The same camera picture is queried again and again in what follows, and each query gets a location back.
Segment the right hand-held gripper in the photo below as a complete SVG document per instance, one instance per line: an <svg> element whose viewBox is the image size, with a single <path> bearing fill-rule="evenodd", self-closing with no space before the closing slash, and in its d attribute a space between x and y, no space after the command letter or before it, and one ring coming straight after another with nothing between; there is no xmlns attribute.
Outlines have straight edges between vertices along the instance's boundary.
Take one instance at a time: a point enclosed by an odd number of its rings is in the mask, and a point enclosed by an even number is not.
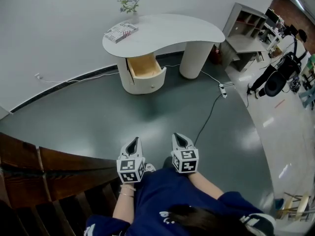
<svg viewBox="0 0 315 236"><path fill-rule="evenodd" d="M181 174L195 173L199 163L199 151L192 140L180 133L172 134L172 164Z"/></svg>

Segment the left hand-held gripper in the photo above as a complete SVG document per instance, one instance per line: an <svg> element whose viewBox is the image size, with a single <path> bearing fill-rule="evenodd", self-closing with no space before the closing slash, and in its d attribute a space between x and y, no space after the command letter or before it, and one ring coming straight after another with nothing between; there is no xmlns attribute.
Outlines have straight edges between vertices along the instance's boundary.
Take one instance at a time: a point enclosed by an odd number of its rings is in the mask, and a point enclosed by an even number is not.
<svg viewBox="0 0 315 236"><path fill-rule="evenodd" d="M120 159L116 161L117 173L122 183L140 182L145 172L142 142L139 137L128 141L120 151Z"/></svg>

